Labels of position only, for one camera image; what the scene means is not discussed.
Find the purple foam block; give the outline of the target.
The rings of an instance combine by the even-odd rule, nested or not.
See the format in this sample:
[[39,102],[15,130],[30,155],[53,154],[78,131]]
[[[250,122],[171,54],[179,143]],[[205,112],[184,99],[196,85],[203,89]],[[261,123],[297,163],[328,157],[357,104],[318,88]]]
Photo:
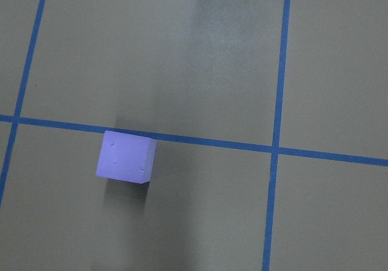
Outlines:
[[150,182],[155,150],[154,139],[106,130],[96,176],[137,184]]

